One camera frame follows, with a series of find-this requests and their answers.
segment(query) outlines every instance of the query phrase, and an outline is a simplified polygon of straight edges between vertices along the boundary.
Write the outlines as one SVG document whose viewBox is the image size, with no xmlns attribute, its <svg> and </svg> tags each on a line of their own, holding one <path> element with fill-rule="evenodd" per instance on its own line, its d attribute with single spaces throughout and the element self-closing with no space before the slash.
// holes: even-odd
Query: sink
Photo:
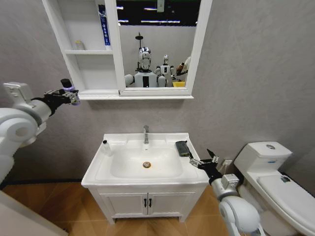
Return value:
<svg viewBox="0 0 315 236">
<path fill-rule="evenodd" d="M 179 155 L 173 148 L 159 146 L 148 150 L 126 148 L 113 154 L 111 174 L 121 178 L 171 178 L 183 173 Z"/>
<path fill-rule="evenodd" d="M 143 136 L 143 133 L 105 134 L 112 155 L 105 155 L 100 146 L 82 185 L 208 182 L 204 171 L 192 166 L 188 157 L 178 154 L 175 143 L 187 141 L 193 157 L 199 159 L 188 133 L 149 133 L 148 145 L 143 144 Z"/>
</svg>

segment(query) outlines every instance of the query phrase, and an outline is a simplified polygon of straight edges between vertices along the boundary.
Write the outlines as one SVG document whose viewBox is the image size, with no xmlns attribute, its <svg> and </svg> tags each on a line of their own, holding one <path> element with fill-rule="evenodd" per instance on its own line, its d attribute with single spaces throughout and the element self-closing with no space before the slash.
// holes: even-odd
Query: toilet lid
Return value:
<svg viewBox="0 0 315 236">
<path fill-rule="evenodd" d="M 315 232 L 315 198 L 287 176 L 259 177 L 266 193 L 299 224 Z"/>
</svg>

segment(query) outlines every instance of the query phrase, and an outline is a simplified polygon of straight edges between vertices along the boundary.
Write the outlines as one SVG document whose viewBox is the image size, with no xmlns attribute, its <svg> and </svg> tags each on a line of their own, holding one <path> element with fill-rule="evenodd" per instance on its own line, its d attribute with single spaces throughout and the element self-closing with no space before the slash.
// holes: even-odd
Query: wall outlet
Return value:
<svg viewBox="0 0 315 236">
<path fill-rule="evenodd" d="M 232 161 L 233 161 L 233 160 L 224 160 L 224 161 L 222 162 L 222 165 L 223 165 L 223 166 L 229 166 L 229 165 L 231 165 Z"/>
</svg>

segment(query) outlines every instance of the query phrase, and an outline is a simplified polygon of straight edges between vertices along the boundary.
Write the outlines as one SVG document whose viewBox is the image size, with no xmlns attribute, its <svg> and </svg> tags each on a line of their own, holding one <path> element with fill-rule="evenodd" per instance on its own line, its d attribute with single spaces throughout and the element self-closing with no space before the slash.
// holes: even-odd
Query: cabinet door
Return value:
<svg viewBox="0 0 315 236">
<path fill-rule="evenodd" d="M 147 193 L 101 194 L 101 197 L 113 218 L 148 214 Z"/>
<path fill-rule="evenodd" d="M 148 215 L 182 215 L 194 193 L 149 193 Z"/>
</svg>

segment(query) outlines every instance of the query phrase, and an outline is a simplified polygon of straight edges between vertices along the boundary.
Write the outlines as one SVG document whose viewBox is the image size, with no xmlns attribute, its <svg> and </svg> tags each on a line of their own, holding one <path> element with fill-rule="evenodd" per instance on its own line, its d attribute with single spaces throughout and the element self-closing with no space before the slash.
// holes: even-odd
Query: wooden floor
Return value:
<svg viewBox="0 0 315 236">
<path fill-rule="evenodd" d="M 177 218 L 119 219 L 109 225 L 80 183 L 9 185 L 3 190 L 70 236 L 228 236 L 218 201 L 207 187 L 185 223 Z"/>
</svg>

